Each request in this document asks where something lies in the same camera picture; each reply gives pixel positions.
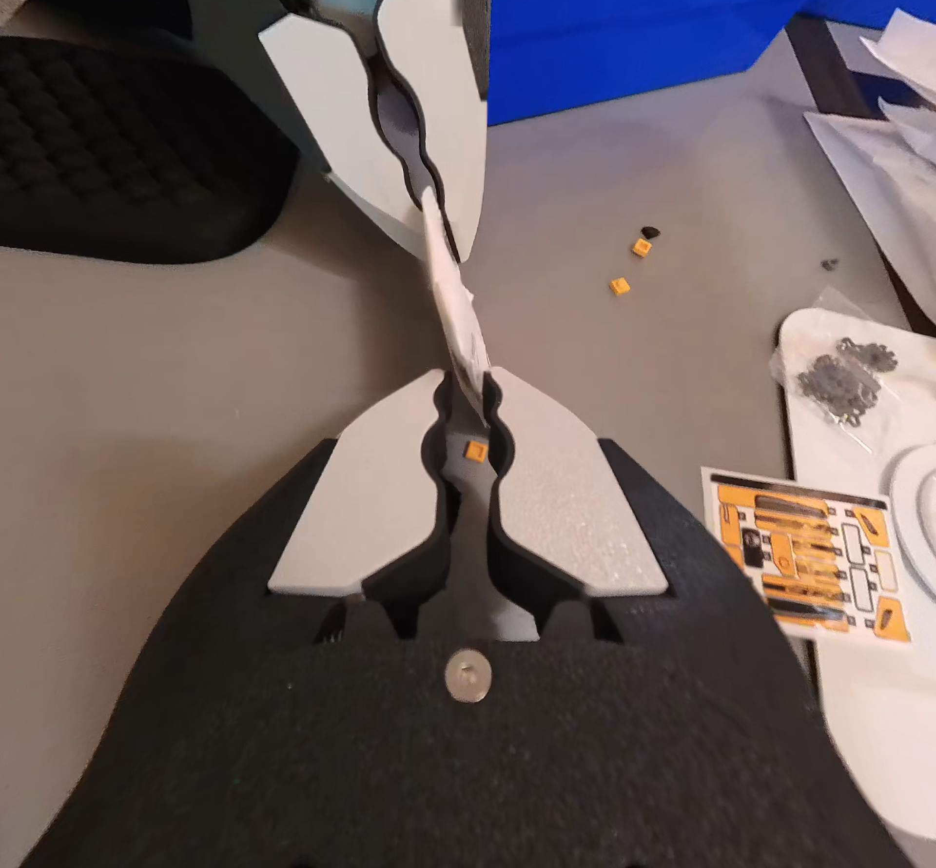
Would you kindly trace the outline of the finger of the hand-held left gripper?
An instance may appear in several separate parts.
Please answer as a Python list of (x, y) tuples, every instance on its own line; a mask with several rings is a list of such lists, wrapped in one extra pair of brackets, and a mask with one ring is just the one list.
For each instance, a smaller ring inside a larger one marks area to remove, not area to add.
[(414, 105), (420, 157), (463, 263), (482, 212), (488, 111), (459, 0), (379, 0), (376, 32), (392, 76)]
[(338, 21), (288, 14), (259, 35), (329, 167), (328, 175), (394, 242), (426, 254), (423, 216), (407, 161), (390, 144), (379, 117), (379, 91), (369, 61), (384, 60), (390, 79), (408, 93), (422, 128), (421, 162), (434, 172), (428, 125), (443, 116), (443, 23), (434, 13), (373, 12), (375, 52), (360, 52), (357, 29)]

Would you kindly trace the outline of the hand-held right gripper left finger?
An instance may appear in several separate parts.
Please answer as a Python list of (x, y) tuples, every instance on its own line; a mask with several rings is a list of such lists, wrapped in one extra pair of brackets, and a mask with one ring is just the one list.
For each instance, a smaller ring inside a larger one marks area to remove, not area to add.
[(273, 593), (428, 599), (449, 572), (451, 372), (396, 390), (339, 435), (270, 579)]

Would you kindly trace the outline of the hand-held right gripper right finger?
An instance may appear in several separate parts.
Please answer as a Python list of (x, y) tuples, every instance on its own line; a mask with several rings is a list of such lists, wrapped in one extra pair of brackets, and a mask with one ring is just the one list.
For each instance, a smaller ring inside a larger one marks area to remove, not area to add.
[(592, 597), (658, 595), (668, 584), (595, 432), (503, 367), (485, 378), (494, 530)]

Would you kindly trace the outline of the white paper bag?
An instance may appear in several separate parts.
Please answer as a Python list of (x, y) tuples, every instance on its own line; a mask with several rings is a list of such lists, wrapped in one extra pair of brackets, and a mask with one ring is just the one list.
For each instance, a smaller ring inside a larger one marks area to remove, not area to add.
[(429, 287), (453, 370), (466, 399), (478, 416), (486, 420), (483, 392), (490, 360), (474, 311), (474, 296), (462, 282), (460, 267), (452, 256), (442, 211), (431, 185), (423, 189), (420, 207)]

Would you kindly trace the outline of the orange black sticker sheet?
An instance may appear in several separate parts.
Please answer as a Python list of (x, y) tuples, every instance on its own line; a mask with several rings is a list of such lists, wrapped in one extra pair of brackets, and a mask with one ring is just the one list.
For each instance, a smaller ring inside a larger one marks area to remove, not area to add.
[(702, 467), (706, 523), (779, 627), (803, 640), (909, 651), (907, 574), (886, 496)]

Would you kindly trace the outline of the blue plastic bin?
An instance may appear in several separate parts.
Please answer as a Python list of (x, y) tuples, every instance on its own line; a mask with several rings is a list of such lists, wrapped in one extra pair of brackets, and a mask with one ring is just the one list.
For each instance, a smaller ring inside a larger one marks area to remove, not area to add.
[(487, 121), (501, 125), (753, 66), (797, 13), (883, 28), (934, 0), (492, 0)]

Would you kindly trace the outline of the clear bag of dark parts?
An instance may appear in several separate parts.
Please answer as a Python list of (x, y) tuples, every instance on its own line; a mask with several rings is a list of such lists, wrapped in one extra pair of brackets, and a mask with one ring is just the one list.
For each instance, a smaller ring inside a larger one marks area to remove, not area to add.
[(780, 324), (768, 369), (790, 432), (801, 417), (828, 446), (849, 442), (867, 456), (883, 451), (901, 404), (893, 383), (898, 358), (870, 338), (872, 322), (857, 303), (826, 287)]

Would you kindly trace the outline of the white paper sheets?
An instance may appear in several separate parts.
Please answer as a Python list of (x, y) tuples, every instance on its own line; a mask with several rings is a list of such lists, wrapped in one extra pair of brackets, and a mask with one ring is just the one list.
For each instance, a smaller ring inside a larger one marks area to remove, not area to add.
[(868, 100), (827, 24), (797, 17), (788, 35), (813, 96), (805, 119), (890, 268), (935, 320), (935, 26), (896, 8), (858, 41), (919, 104)]

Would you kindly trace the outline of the white round stand pedestal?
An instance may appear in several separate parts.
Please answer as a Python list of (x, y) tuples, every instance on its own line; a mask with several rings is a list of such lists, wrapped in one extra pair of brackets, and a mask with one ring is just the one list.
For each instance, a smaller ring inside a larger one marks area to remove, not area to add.
[(887, 475), (902, 560), (930, 601), (935, 600), (934, 478), (934, 443), (900, 453)]

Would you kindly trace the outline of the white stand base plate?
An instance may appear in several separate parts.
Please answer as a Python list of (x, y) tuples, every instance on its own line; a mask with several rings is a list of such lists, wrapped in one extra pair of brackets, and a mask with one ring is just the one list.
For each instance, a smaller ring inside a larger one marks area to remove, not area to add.
[[(874, 320), (871, 330), (870, 338), (898, 358), (900, 407), (883, 451), (867, 456), (849, 442), (828, 446), (810, 421), (796, 417), (789, 442), (800, 484), (889, 497), (896, 456), (935, 442), (934, 338)], [(901, 563), (911, 649), (859, 650), (824, 640), (815, 655), (825, 720), (860, 791), (912, 864), (934, 866), (935, 604)]]

